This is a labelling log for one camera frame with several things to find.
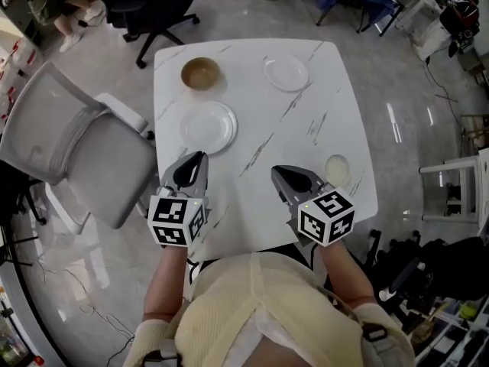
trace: white plate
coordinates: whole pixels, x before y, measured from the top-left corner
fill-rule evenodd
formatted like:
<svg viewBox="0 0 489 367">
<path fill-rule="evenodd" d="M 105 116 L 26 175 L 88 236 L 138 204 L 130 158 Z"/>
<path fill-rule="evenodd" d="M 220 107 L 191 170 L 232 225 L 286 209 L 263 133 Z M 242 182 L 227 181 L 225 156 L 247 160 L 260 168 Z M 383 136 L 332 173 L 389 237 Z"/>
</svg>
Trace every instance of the white plate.
<svg viewBox="0 0 489 367">
<path fill-rule="evenodd" d="M 180 123 L 180 137 L 189 151 L 214 154 L 236 135 L 236 117 L 226 105 L 203 102 L 192 106 Z"/>
<path fill-rule="evenodd" d="M 309 81 L 306 66 L 289 54 L 268 57 L 264 72 L 268 81 L 283 91 L 299 91 Z"/>
<path fill-rule="evenodd" d="M 332 155 L 325 164 L 325 178 L 333 187 L 343 187 L 350 181 L 350 166 L 342 155 Z"/>
</svg>

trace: marble table top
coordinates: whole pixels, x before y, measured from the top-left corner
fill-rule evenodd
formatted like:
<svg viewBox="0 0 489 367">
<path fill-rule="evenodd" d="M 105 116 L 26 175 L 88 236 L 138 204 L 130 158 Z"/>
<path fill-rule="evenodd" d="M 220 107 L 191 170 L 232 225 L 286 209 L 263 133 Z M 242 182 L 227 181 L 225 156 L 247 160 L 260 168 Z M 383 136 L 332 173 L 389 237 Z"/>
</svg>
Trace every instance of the marble table top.
<svg viewBox="0 0 489 367">
<path fill-rule="evenodd" d="M 309 83 L 287 93 L 264 75 L 267 57 L 290 54 L 309 71 Z M 183 65 L 210 57 L 223 79 L 197 92 L 180 79 Z M 194 260 L 222 258 L 296 242 L 286 224 L 288 207 L 270 178 L 275 165 L 295 165 L 325 177 L 325 162 L 341 154 L 350 165 L 345 190 L 355 201 L 355 222 L 377 213 L 374 172 L 364 126 L 345 65 L 325 41 L 249 39 L 213 41 L 159 50 L 154 59 L 154 121 L 160 177 L 189 150 L 180 139 L 180 120 L 197 103 L 229 106 L 238 134 L 209 157 L 207 197 L 212 212 L 193 245 Z"/>
</svg>

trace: white chair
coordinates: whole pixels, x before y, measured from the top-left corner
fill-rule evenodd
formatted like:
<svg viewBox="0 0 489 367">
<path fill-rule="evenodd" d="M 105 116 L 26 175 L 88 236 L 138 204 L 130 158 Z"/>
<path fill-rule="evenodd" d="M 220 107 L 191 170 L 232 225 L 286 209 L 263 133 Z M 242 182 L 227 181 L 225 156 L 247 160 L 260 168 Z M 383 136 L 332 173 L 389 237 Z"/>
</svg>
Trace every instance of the white chair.
<svg viewBox="0 0 489 367">
<path fill-rule="evenodd" d="M 90 213 L 117 229 L 157 171 L 155 148 L 141 137 L 146 125 L 113 96 L 91 98 L 46 63 L 11 111 L 0 159 L 46 182 L 47 197 L 74 234 Z M 79 205 L 70 208 L 66 198 L 87 212 L 77 216 Z"/>
</svg>

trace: shiny floor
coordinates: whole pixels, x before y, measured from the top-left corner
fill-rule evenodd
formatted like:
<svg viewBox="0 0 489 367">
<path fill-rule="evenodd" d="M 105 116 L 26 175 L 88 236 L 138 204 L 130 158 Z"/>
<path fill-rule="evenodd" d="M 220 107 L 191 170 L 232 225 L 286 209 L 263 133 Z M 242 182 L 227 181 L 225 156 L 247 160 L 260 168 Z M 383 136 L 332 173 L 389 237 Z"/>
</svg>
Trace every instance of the shiny floor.
<svg viewBox="0 0 489 367">
<path fill-rule="evenodd" d="M 392 27 L 383 37 L 375 28 L 357 34 L 359 13 L 335 7 L 316 27 L 318 9 L 312 0 L 200 0 L 191 12 L 201 23 L 181 24 L 176 36 L 187 43 L 244 37 L 290 37 L 334 42 L 345 62 L 363 118 L 377 184 L 378 214 L 355 226 L 346 242 L 361 255 L 370 229 L 383 232 L 383 243 L 408 238 L 418 229 L 422 242 L 443 238 L 454 242 L 474 235 L 474 228 L 451 223 L 422 222 L 425 206 L 420 166 L 438 164 L 460 155 L 460 130 L 445 99 L 412 51 L 404 31 Z M 59 44 L 47 51 L 52 60 L 90 95 L 111 93 L 153 121 L 152 55 L 173 46 L 159 37 L 147 53 L 146 70 L 134 60 L 145 36 L 126 44 L 121 32 L 105 23 L 88 28 L 79 44 L 59 54 Z M 487 99 L 476 83 L 449 59 L 437 53 L 429 65 L 437 82 L 457 99 L 455 114 L 480 112 Z M 429 198 L 443 197 L 439 175 L 424 180 Z M 19 247 L 28 286 L 47 328 L 74 366 L 104 366 L 125 344 L 119 329 L 134 332 L 141 319 L 146 288 L 160 257 L 144 219 L 136 211 L 119 230 L 90 219 L 82 235 L 70 235 L 56 213 L 37 201 L 49 217 L 44 227 L 29 215 L 18 217 L 18 237 L 40 239 Z M 94 306 L 97 313 L 84 305 Z M 121 365 L 125 352 L 111 365 Z"/>
</svg>

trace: brown bowl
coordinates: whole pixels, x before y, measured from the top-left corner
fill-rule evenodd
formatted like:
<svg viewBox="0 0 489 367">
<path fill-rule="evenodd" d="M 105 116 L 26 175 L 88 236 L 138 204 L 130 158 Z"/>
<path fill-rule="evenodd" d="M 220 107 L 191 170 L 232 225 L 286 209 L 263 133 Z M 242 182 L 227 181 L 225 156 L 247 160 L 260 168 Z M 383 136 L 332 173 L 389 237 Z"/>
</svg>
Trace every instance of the brown bowl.
<svg viewBox="0 0 489 367">
<path fill-rule="evenodd" d="M 214 86 L 221 70 L 214 60 L 207 57 L 197 57 L 188 61 L 182 68 L 182 81 L 191 89 L 204 90 Z"/>
</svg>

